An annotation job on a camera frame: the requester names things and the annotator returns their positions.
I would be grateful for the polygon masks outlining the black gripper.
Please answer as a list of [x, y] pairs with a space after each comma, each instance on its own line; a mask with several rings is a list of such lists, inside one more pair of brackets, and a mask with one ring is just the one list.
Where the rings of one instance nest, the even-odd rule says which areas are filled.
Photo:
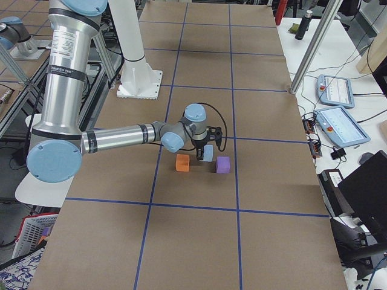
[[206, 140], [192, 140], [192, 144], [196, 150], [196, 158], [198, 161], [204, 159], [204, 147], [208, 143]]

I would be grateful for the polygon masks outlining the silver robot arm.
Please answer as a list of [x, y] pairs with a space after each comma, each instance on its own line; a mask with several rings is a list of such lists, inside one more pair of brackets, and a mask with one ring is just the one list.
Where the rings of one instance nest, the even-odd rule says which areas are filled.
[[180, 121], [156, 121], [118, 129], [81, 131], [78, 125], [86, 63], [102, 13], [109, 9], [123, 54], [119, 97], [156, 99], [162, 72], [146, 61], [134, 1], [50, 1], [53, 43], [40, 121], [31, 130], [27, 167], [38, 180], [66, 181], [80, 169], [85, 153], [159, 141], [175, 153], [191, 142], [202, 158], [210, 139], [206, 111], [194, 103]]

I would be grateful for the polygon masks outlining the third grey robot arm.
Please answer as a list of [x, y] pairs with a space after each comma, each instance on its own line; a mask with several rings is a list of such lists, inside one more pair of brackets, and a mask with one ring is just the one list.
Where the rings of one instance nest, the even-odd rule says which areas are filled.
[[35, 39], [20, 18], [9, 16], [1, 19], [1, 45], [14, 59], [38, 60], [51, 41]]

